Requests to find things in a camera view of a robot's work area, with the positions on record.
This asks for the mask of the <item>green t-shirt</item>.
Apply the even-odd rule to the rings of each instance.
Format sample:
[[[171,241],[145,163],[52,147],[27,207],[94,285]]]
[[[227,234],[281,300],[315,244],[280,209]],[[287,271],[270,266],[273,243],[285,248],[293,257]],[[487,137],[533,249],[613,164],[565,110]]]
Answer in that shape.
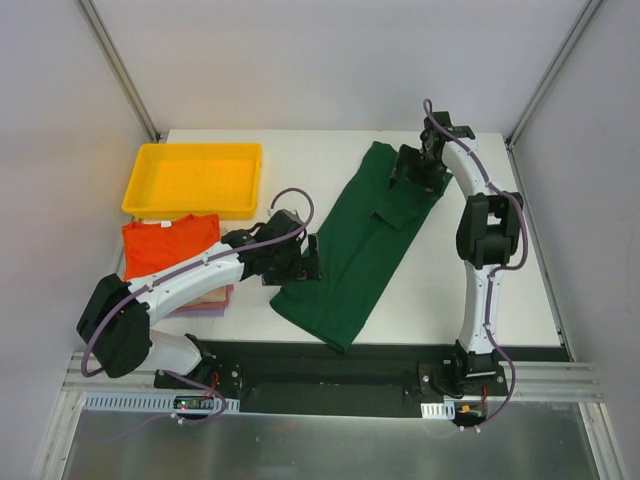
[[[334,350],[346,352],[442,191],[393,181],[397,151],[375,142],[317,232],[319,281],[283,286],[272,309]]]

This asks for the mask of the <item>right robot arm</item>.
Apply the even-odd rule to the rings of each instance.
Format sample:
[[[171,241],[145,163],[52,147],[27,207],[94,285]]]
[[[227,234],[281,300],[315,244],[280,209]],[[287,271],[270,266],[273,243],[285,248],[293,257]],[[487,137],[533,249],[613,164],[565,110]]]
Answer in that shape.
[[[434,112],[423,103],[426,117],[421,146],[403,145],[391,174],[393,183],[418,189],[424,200],[442,194],[454,179],[465,205],[455,236],[464,262],[466,299],[458,338],[467,355],[497,350],[494,324],[503,274],[520,269],[527,259],[528,240],[519,193],[498,186],[477,154],[476,135],[466,125],[455,126],[447,111]]]

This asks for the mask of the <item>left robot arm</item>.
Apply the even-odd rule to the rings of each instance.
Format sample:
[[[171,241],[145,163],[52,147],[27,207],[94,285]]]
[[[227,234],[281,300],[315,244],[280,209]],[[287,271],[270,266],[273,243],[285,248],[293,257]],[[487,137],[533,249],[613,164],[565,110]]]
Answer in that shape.
[[[234,230],[158,273],[128,281],[116,274],[103,277],[76,327],[85,343],[83,376],[120,378],[149,369],[171,371],[191,389],[204,387],[212,367],[199,340],[158,331],[156,325],[200,295],[250,277],[267,286],[320,280],[319,241],[307,226],[281,209],[267,222]]]

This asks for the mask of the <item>beige folded t-shirt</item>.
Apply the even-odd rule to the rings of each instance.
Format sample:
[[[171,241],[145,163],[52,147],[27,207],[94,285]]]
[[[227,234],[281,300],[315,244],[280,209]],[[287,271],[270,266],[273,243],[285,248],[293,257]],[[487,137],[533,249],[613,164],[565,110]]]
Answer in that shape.
[[[187,306],[195,306],[200,304],[222,304],[225,299],[226,286],[211,290],[187,303]]]

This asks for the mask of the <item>pink folded t-shirt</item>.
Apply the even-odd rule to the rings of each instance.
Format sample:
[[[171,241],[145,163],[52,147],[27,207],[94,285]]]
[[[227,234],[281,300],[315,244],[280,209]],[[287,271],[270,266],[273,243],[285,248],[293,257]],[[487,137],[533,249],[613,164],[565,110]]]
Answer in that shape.
[[[226,291],[226,293],[225,293],[225,299],[224,299],[224,301],[222,302],[222,304],[223,304],[223,307],[224,307],[224,308],[228,307],[228,305],[229,305],[229,303],[230,303],[231,294],[232,294],[233,290],[234,290],[233,285],[227,285],[227,286],[226,286],[226,290],[225,290],[225,291]]]

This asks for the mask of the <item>lilac folded t-shirt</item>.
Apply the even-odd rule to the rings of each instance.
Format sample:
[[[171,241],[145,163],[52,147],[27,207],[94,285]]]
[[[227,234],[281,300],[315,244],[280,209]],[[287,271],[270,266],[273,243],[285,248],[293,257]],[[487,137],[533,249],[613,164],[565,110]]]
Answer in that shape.
[[[169,318],[178,318],[178,317],[187,317],[187,318],[195,318],[195,317],[211,317],[218,318],[223,317],[225,314],[226,308],[222,307],[213,307],[200,304],[193,306],[185,306],[180,307],[173,312],[171,312],[168,317]]]

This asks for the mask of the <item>orange folded t-shirt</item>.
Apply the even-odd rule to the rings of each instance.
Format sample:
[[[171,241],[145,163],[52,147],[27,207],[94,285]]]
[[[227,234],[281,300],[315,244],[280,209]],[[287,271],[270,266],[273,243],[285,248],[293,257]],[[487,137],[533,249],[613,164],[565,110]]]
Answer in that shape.
[[[124,280],[145,277],[203,253],[221,238],[219,216],[189,214],[160,223],[131,222],[121,229]]]

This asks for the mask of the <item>yellow plastic tray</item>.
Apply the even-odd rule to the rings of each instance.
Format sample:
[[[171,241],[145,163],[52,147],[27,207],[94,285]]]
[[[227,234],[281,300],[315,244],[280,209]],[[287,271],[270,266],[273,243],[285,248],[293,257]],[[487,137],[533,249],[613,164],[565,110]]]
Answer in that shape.
[[[216,214],[254,217],[260,185],[258,143],[148,143],[139,148],[122,201],[136,218]]]

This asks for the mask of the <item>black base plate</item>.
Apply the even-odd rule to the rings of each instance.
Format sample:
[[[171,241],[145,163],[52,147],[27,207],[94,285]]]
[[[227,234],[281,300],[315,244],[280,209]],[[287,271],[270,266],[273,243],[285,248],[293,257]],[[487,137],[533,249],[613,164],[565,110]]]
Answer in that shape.
[[[206,341],[192,380],[213,386],[243,413],[417,418],[442,401],[454,366],[447,345]]]

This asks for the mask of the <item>right aluminium frame post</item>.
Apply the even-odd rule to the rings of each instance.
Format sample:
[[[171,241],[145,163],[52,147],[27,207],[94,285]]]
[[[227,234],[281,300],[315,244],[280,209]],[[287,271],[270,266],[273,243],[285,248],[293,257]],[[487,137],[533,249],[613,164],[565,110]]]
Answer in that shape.
[[[521,111],[518,119],[505,138],[505,144],[508,151],[512,151],[526,128],[532,121],[534,115],[541,107],[546,96],[551,91],[556,80],[563,72],[564,67],[571,58],[573,52],[582,41],[586,32],[594,22],[602,7],[606,4],[604,0],[588,0],[585,1],[578,15],[571,24],[568,32],[564,36],[558,49],[553,55],[551,61],[546,67],[543,75],[536,84],[531,96]]]

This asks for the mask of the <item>aluminium frame post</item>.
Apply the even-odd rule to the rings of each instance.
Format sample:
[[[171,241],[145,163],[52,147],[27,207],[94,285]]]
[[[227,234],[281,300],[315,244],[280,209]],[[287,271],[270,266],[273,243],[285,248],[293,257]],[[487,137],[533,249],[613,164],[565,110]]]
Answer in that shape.
[[[95,2],[91,0],[76,0],[75,4],[96,40],[112,75],[116,79],[148,141],[159,142],[162,139],[162,134],[152,120]]]
[[[602,7],[606,4],[604,0],[588,0],[585,1],[578,15],[571,24],[568,32],[564,36],[558,49],[553,55],[551,61],[546,67],[543,75],[536,84],[531,96],[521,111],[518,119],[505,138],[505,144],[508,151],[512,151],[526,128],[532,121],[534,115],[541,107],[546,96],[551,91],[556,80],[563,72],[564,67],[571,58],[573,52],[582,41],[586,32],[594,22]]]

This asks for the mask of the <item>aluminium front rail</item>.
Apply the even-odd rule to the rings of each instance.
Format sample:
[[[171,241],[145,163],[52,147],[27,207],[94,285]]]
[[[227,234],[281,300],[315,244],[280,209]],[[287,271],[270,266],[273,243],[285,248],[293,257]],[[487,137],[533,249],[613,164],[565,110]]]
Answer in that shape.
[[[576,362],[515,362],[512,399],[520,402],[602,403],[604,390],[595,368]]]

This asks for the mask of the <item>left aluminium frame post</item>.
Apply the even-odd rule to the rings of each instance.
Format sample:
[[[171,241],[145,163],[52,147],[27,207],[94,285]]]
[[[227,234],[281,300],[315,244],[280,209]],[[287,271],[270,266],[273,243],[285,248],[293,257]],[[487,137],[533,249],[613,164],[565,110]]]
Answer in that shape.
[[[162,139],[162,134],[152,120],[95,2],[91,0],[76,0],[75,4],[96,40],[112,75],[116,79],[148,141],[159,142]]]

